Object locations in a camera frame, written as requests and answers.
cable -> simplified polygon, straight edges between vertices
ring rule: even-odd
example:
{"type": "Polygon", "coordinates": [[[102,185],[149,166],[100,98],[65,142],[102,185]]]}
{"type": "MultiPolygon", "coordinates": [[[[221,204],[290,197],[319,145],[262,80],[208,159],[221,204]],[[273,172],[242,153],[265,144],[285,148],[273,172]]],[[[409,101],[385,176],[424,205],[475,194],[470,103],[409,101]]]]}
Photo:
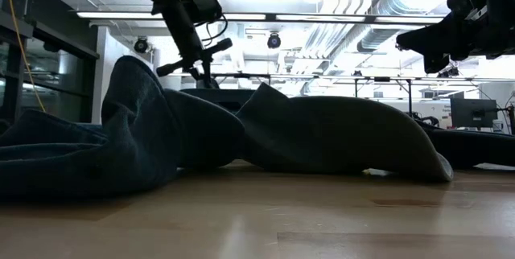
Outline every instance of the cable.
{"type": "Polygon", "coordinates": [[[225,31],[227,31],[227,27],[229,26],[229,21],[227,21],[227,18],[225,17],[224,14],[222,15],[222,18],[224,18],[224,21],[225,21],[224,30],[222,30],[220,33],[216,34],[214,37],[210,36],[208,39],[202,39],[202,42],[213,41],[214,39],[223,35],[225,33],[225,31]]]}
{"type": "Polygon", "coordinates": [[[207,45],[204,45],[204,47],[208,47],[209,45],[212,44],[212,37],[211,37],[211,32],[209,31],[209,23],[206,24],[206,31],[208,31],[208,35],[209,35],[209,43],[207,45]]]}
{"type": "Polygon", "coordinates": [[[19,49],[22,52],[23,62],[25,63],[25,67],[27,68],[27,71],[29,73],[29,78],[32,83],[32,88],[34,89],[35,97],[38,100],[39,107],[41,108],[41,111],[46,113],[47,110],[45,109],[45,106],[43,105],[43,102],[41,101],[41,98],[39,97],[38,89],[36,89],[36,87],[35,87],[34,78],[32,77],[32,71],[31,71],[31,68],[29,67],[29,63],[27,61],[27,55],[25,55],[25,49],[23,47],[22,38],[19,34],[18,20],[16,19],[16,15],[14,14],[13,0],[9,0],[9,5],[10,5],[10,15],[13,19],[14,29],[16,30],[16,37],[18,38],[19,49]]]}

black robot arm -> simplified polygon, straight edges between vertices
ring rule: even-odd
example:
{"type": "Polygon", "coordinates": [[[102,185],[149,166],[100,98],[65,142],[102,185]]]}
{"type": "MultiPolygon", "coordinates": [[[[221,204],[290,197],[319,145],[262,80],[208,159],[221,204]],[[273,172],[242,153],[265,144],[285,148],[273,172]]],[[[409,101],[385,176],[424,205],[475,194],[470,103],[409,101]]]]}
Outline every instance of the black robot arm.
{"type": "Polygon", "coordinates": [[[398,47],[424,55],[426,73],[437,73],[449,59],[495,59],[515,55],[515,0],[447,0],[442,22],[400,34],[398,47]]]}
{"type": "Polygon", "coordinates": [[[182,68],[196,80],[202,80],[206,88],[216,88],[211,79],[212,55],[230,48],[233,43],[224,39],[217,45],[204,49],[196,25],[214,23],[222,17],[222,8],[217,0],[152,0],[152,14],[161,14],[175,41],[182,59],[173,64],[157,68],[158,76],[166,76],[182,68]],[[202,61],[204,74],[199,74],[194,63],[202,61]]]}

ceiling light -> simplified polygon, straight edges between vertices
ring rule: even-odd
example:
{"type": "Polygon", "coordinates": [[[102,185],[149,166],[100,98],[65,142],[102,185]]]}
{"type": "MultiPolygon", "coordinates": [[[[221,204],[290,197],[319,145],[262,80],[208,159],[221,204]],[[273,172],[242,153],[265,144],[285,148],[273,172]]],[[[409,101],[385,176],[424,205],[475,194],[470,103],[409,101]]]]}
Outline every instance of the ceiling light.
{"type": "Polygon", "coordinates": [[[437,77],[423,77],[421,80],[424,81],[467,81],[469,78],[437,78],[437,77]]]}
{"type": "Polygon", "coordinates": [[[108,19],[108,20],[116,20],[116,19],[124,19],[124,20],[161,20],[163,19],[162,15],[156,14],[152,15],[151,13],[144,12],[77,12],[77,15],[83,19],[108,19]]]}
{"type": "Polygon", "coordinates": [[[284,78],[284,79],[313,79],[313,75],[290,75],[290,74],[275,74],[270,75],[270,78],[284,78]]]}
{"type": "MultiPolygon", "coordinates": [[[[162,20],[160,14],[152,15],[146,12],[77,12],[77,15],[83,19],[106,19],[106,20],[162,20]]],[[[253,21],[265,20],[264,14],[225,14],[229,21],[253,21]]]]}
{"type": "Polygon", "coordinates": [[[268,35],[270,30],[265,29],[245,29],[246,35],[268,35]]]}
{"type": "Polygon", "coordinates": [[[323,14],[278,14],[277,20],[279,21],[310,21],[310,22],[346,22],[346,23],[362,23],[365,21],[365,17],[353,17],[353,16],[342,16],[342,15],[323,15],[323,14]]]}
{"type": "Polygon", "coordinates": [[[405,24],[421,24],[421,25],[432,25],[442,22],[443,17],[410,17],[410,16],[393,16],[393,17],[376,17],[375,23],[405,23],[405,24]]]}
{"type": "Polygon", "coordinates": [[[252,21],[259,20],[264,21],[266,16],[264,14],[224,14],[225,18],[229,21],[252,21]]]}

denim fabric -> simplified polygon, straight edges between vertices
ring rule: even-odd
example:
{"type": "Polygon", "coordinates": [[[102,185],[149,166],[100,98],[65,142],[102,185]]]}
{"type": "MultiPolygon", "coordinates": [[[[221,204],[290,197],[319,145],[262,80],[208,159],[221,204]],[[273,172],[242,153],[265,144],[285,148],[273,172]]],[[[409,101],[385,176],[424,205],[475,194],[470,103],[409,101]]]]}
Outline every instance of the denim fabric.
{"type": "Polygon", "coordinates": [[[144,63],[122,57],[102,105],[102,126],[27,111],[0,136],[0,197],[105,197],[151,189],[173,179],[179,165],[189,167],[188,161],[202,167],[229,163],[242,135],[232,114],[185,93],[165,95],[144,63]],[[210,131],[212,120],[222,121],[225,130],[210,131]],[[221,154],[194,154],[206,137],[220,138],[211,140],[220,142],[221,154]]]}
{"type": "Polygon", "coordinates": [[[245,126],[242,158],[268,171],[351,174],[375,168],[425,181],[452,180],[451,166],[422,128],[382,103],[288,98],[262,84],[237,116],[245,126]]]}

yellow cable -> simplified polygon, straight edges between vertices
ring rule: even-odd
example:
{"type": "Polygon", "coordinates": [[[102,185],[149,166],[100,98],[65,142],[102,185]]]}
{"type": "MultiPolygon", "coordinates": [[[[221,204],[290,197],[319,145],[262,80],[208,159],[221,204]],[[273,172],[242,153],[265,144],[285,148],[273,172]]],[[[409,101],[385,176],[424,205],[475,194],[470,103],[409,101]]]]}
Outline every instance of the yellow cable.
{"type": "Polygon", "coordinates": [[[23,62],[25,63],[25,67],[27,68],[27,71],[29,72],[29,78],[31,79],[32,88],[34,89],[35,97],[38,99],[39,107],[41,108],[41,110],[44,113],[46,113],[47,110],[45,109],[45,106],[43,105],[43,102],[41,101],[41,98],[39,97],[38,89],[36,89],[36,87],[35,87],[34,79],[32,78],[31,68],[29,67],[29,63],[27,61],[27,56],[25,55],[25,50],[23,48],[22,38],[19,35],[18,21],[16,20],[16,16],[14,14],[13,0],[9,0],[9,4],[10,4],[10,13],[13,18],[14,29],[16,30],[16,37],[18,37],[19,48],[22,52],[23,62]]]}

